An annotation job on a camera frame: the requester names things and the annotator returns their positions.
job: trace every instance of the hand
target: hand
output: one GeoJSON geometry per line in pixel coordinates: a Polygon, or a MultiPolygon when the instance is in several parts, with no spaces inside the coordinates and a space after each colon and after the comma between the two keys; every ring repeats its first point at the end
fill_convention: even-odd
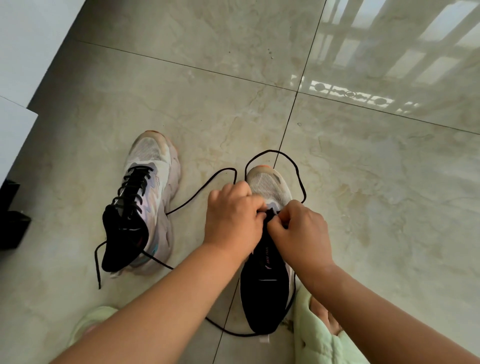
{"type": "Polygon", "coordinates": [[[262,237],[266,214],[264,199],[252,195],[245,181],[226,184],[208,196],[205,244],[227,252],[239,264],[248,257],[262,237]]]}
{"type": "Polygon", "coordinates": [[[290,201],[267,228],[283,259],[301,280],[313,271],[335,266],[326,221],[299,201],[290,201]]]}

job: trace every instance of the person's left hand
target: person's left hand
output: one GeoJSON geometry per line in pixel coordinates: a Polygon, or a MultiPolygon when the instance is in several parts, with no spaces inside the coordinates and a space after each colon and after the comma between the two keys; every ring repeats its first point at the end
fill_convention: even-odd
{"type": "Polygon", "coordinates": [[[245,181],[226,184],[208,196],[204,244],[227,252],[239,265],[262,237],[266,205],[245,181]]]}

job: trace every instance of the tile floor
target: tile floor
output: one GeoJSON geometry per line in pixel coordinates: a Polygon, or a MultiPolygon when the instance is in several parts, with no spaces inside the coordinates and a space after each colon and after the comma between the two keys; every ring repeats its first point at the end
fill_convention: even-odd
{"type": "MultiPolygon", "coordinates": [[[[10,177],[33,222],[0,255],[3,363],[46,363],[86,310],[152,277],[96,289],[93,251],[124,158],[146,129],[180,150],[177,206],[216,170],[281,148],[355,278],[479,355],[480,6],[477,0],[88,1],[30,109],[10,177]]],[[[283,157],[265,156],[300,190],[283,157]]],[[[220,175],[212,188],[232,179],[220,175]]],[[[171,216],[180,262],[201,193],[171,216]]],[[[234,279],[210,313],[247,330],[234,279]]],[[[202,324],[182,363],[292,363],[286,326],[258,339],[202,324]]]]}

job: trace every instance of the sneaker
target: sneaker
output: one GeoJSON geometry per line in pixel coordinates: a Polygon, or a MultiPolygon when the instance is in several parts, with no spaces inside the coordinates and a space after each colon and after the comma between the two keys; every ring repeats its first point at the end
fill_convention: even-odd
{"type": "Polygon", "coordinates": [[[173,236],[166,212],[179,180],[180,163],[172,142],[159,132],[141,134],[128,154],[118,196],[103,213],[104,271],[113,276],[124,270],[153,273],[160,265],[141,251],[167,261],[173,236]]]}
{"type": "Polygon", "coordinates": [[[285,263],[268,234],[269,222],[292,199],[280,173],[257,166],[247,175],[252,193],[265,199],[267,217],[262,238],[240,274],[240,298],[250,328],[257,334],[273,333],[287,314],[295,293],[292,268],[285,263]]]}

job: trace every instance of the floor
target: floor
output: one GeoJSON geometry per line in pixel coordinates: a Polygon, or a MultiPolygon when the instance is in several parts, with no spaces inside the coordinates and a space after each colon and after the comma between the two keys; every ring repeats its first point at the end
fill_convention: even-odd
{"type": "MultiPolygon", "coordinates": [[[[147,129],[180,151],[173,206],[218,169],[280,148],[299,166],[305,205],[329,223],[336,262],[479,355],[478,4],[88,1],[10,173],[22,184],[13,207],[33,222],[0,256],[2,362],[46,363],[87,310],[121,307],[166,274],[103,274],[96,287],[101,214],[147,129]]],[[[286,159],[264,163],[301,197],[286,159]]],[[[207,193],[171,215],[173,266],[202,241],[207,193]]],[[[236,278],[209,315],[248,331],[236,278]]],[[[292,363],[292,343],[286,324],[266,344],[203,323],[180,362],[292,363]]]]}

